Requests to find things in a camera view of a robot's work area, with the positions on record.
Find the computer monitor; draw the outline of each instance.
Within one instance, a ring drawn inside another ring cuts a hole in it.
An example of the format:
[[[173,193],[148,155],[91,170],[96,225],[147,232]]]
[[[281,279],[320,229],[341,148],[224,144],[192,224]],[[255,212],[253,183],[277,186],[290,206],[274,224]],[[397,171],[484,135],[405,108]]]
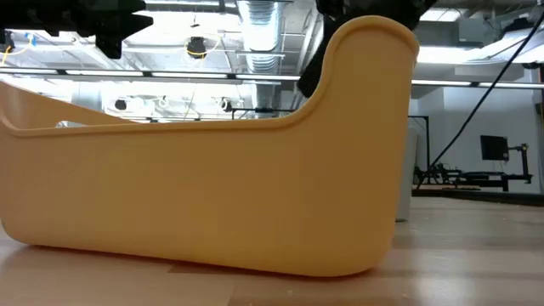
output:
[[[508,161],[508,139],[499,136],[479,137],[482,146],[482,159],[484,161]]]

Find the ceiling duct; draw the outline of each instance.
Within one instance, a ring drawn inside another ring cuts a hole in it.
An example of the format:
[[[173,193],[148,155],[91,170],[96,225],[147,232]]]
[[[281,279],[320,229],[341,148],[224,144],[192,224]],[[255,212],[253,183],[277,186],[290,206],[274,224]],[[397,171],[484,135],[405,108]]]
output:
[[[278,51],[281,37],[282,5],[268,1],[238,1],[243,19],[244,47],[247,51]],[[246,56],[247,67],[255,74],[277,74],[280,58],[274,55],[250,54]],[[252,85],[253,107],[276,107],[275,86]]]
[[[149,12],[193,12],[238,15],[235,0],[145,0]]]

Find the yellow plastic tray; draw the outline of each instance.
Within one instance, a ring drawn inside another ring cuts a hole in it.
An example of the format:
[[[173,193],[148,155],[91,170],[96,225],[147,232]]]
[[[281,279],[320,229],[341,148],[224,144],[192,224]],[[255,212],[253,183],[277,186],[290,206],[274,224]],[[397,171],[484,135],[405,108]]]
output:
[[[392,20],[352,20],[314,96],[278,119],[136,124],[2,83],[3,226],[33,245],[297,275],[369,269],[394,233],[417,50]]]

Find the black cable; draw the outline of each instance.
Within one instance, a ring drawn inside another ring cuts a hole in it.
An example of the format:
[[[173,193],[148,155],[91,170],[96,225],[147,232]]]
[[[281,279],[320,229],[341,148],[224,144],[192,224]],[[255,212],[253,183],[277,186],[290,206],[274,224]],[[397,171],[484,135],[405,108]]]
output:
[[[529,40],[536,34],[536,32],[538,31],[538,28],[542,24],[542,21],[544,21],[544,13],[541,14],[541,17],[536,22],[535,26],[533,27],[533,30],[529,33],[527,38],[525,38],[524,42],[521,44],[521,46],[519,46],[518,50],[516,50],[516,52],[513,54],[512,58],[507,62],[506,65],[504,65],[501,72],[496,77],[496,80],[491,84],[491,86],[484,93],[484,95],[482,96],[482,99],[480,99],[480,101],[476,104],[476,106],[474,107],[474,109],[470,113],[470,115],[468,115],[467,120],[462,124],[461,129],[459,129],[459,132],[457,132],[456,136],[451,140],[451,142],[442,150],[442,152],[440,152],[438,157],[436,157],[436,159],[433,161],[433,163],[431,164],[430,169],[432,169],[436,165],[436,163],[439,162],[440,158],[442,158],[442,156],[444,156],[444,154],[451,148],[451,146],[457,141],[457,139],[459,139],[462,132],[467,127],[468,123],[473,119],[474,114],[476,114],[476,111],[478,111],[479,107],[484,103],[485,99],[490,95],[491,90],[493,90],[493,88],[495,88],[496,84],[501,80],[502,76],[504,76],[504,74],[506,73],[506,71],[510,67],[510,65],[513,63],[513,61],[518,57],[518,55],[521,53],[521,51],[523,51],[523,49],[525,48],[525,46],[527,45]],[[418,184],[416,189],[419,190],[419,188],[421,186],[422,186],[422,183]]]
[[[486,18],[484,18],[484,22],[485,22],[491,29],[493,29],[493,30],[495,30],[495,31],[498,31],[498,32],[501,32],[501,31],[502,31],[502,30],[499,30],[499,29],[495,28],[495,27],[490,23],[490,21],[487,20]]]

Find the light fixture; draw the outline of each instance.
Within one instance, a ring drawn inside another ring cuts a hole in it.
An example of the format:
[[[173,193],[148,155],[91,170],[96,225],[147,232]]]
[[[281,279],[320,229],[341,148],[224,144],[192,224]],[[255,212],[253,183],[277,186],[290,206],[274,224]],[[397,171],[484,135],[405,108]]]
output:
[[[481,82],[478,87],[489,88],[492,83]],[[495,88],[507,88],[507,89],[544,89],[544,84],[540,83],[520,83],[520,82],[499,82],[495,85]]]
[[[504,37],[498,42],[493,42],[481,49],[474,51],[470,60],[490,60],[520,44],[527,36]]]
[[[462,64],[472,59],[473,52],[473,49],[458,47],[421,46],[417,62],[429,64]]]
[[[52,69],[0,68],[0,73],[40,75],[40,74],[57,74],[57,71]]]
[[[533,48],[520,56],[518,56],[514,63],[541,63],[544,62],[544,45],[540,45]]]
[[[145,3],[147,3],[147,4],[195,5],[194,2],[192,2],[192,1],[187,1],[187,0],[185,0],[185,1],[184,1],[184,0],[178,0],[178,1],[172,1],[172,0],[144,0],[144,1],[145,1]],[[216,7],[216,6],[218,6],[218,3],[217,3],[217,2],[214,2],[214,1],[201,1],[201,3],[198,3],[198,5]],[[234,4],[234,3],[226,3],[226,4],[225,4],[225,7],[227,7],[227,8],[235,8],[235,4]]]
[[[286,57],[286,54],[283,52],[237,50],[235,53],[236,55],[267,55],[274,57]]]
[[[431,8],[420,18],[421,21],[442,21],[453,22],[457,21],[461,14],[467,10],[465,8]]]
[[[142,77],[141,71],[66,71],[71,76]]]
[[[281,85],[281,82],[279,81],[250,81],[246,80],[243,82],[243,84],[247,85]]]
[[[277,75],[258,75],[258,74],[240,74],[236,75],[239,80],[259,80],[259,81],[298,81],[300,76],[277,76]]]
[[[179,78],[209,78],[225,79],[229,76],[225,73],[189,73],[189,72],[152,72],[153,77],[179,77]]]
[[[412,80],[412,85],[423,86],[445,86],[445,87],[468,87],[472,82],[463,81],[434,81],[434,80]]]

